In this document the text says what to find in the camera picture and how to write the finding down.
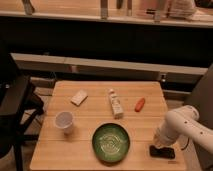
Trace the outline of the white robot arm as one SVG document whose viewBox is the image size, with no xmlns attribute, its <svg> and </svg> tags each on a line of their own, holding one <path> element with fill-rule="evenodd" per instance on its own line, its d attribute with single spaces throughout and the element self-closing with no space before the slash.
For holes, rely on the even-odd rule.
<svg viewBox="0 0 213 171">
<path fill-rule="evenodd" d="M 155 147 L 171 146 L 180 135 L 184 135 L 213 154 L 213 130 L 200 124 L 198 119 L 199 112 L 191 105 L 169 110 L 154 133 Z"/>
</svg>

